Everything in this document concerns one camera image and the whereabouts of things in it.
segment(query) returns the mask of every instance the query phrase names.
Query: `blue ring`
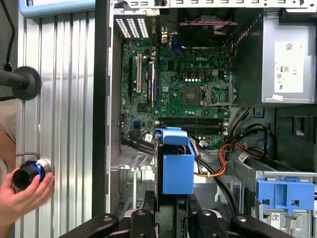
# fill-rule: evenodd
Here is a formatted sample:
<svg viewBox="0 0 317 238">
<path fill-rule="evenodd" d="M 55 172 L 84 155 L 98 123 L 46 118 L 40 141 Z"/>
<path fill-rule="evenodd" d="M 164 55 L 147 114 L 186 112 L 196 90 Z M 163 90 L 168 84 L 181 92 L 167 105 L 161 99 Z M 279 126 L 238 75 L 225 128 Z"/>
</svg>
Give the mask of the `blue ring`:
<svg viewBox="0 0 317 238">
<path fill-rule="evenodd" d="M 34 165 L 34 164 L 30 164 L 30 166 L 34 167 L 34 168 L 38 171 L 38 173 L 39 173 L 39 175 L 40 175 L 40 181 L 41 181 L 41 180 L 42 180 L 41 170 L 40 170 L 36 165 Z"/>
</svg>

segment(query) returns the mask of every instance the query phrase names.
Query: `label sticker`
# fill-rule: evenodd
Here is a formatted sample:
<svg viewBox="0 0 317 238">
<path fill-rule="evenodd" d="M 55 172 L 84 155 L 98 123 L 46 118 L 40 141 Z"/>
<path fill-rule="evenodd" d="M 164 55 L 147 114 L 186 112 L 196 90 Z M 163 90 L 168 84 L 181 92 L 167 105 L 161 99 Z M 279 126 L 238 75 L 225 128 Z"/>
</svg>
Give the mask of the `label sticker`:
<svg viewBox="0 0 317 238">
<path fill-rule="evenodd" d="M 239 155 L 238 160 L 240 160 L 242 163 L 248 158 L 248 154 L 246 152 L 243 152 L 241 155 Z"/>
<path fill-rule="evenodd" d="M 281 214 L 272 213 L 272 215 L 271 215 L 271 226 L 272 227 L 279 229 L 280 217 L 281 217 Z"/>
<path fill-rule="evenodd" d="M 275 41 L 274 92 L 302 93 L 304 49 L 301 42 Z"/>
<path fill-rule="evenodd" d="M 153 138 L 153 136 L 150 135 L 150 134 L 146 134 L 146 135 L 145 135 L 145 141 L 147 141 L 147 142 L 149 142 L 149 143 L 152 141 L 152 138 Z"/>
<path fill-rule="evenodd" d="M 283 96 L 280 96 L 280 95 L 273 94 L 272 98 L 278 101 L 283 101 Z"/>
</svg>

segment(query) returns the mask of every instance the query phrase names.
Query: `person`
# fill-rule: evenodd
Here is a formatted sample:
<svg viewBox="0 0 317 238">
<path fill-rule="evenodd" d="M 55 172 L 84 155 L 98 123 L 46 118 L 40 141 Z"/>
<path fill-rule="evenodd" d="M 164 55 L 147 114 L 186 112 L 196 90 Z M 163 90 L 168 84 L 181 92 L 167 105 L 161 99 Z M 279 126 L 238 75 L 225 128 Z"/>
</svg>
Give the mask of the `person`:
<svg viewBox="0 0 317 238">
<path fill-rule="evenodd" d="M 0 238 L 5 238 L 15 221 L 46 203 L 53 193 L 54 176 L 49 173 L 40 183 L 32 183 L 16 193 L 12 176 L 16 158 L 16 112 L 18 100 L 0 102 Z"/>
</svg>

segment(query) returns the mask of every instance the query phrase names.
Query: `blue drive cage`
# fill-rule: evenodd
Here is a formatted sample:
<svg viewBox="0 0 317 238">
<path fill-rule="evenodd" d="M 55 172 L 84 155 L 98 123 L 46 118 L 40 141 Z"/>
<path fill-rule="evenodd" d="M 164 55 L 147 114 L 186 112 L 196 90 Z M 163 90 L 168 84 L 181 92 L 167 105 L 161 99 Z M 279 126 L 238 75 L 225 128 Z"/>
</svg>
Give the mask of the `blue drive cage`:
<svg viewBox="0 0 317 238">
<path fill-rule="evenodd" d="M 19 10 L 24 17 L 36 18 L 95 9 L 95 0 L 58 0 L 38 3 L 35 0 L 19 0 Z"/>
<path fill-rule="evenodd" d="M 313 210 L 315 185 L 300 182 L 299 178 L 286 178 L 278 181 L 257 181 L 257 199 L 264 211 L 278 209 L 294 214 L 294 210 Z"/>
<path fill-rule="evenodd" d="M 163 194 L 185 195 L 194 193 L 194 151 L 187 132 L 178 127 L 157 129 L 163 146 L 182 146 L 184 154 L 163 154 Z"/>
</svg>

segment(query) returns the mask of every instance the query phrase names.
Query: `black stand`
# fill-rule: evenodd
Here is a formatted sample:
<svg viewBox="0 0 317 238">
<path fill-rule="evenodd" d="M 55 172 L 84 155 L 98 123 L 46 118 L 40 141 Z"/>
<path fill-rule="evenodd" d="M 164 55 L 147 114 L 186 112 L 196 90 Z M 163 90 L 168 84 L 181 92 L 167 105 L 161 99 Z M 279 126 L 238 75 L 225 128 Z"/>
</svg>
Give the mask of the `black stand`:
<svg viewBox="0 0 317 238">
<path fill-rule="evenodd" d="M 40 93 L 42 81 L 35 69 L 22 66 L 14 72 L 0 69 L 0 85 L 11 87 L 12 93 L 16 98 L 30 100 Z"/>
</svg>

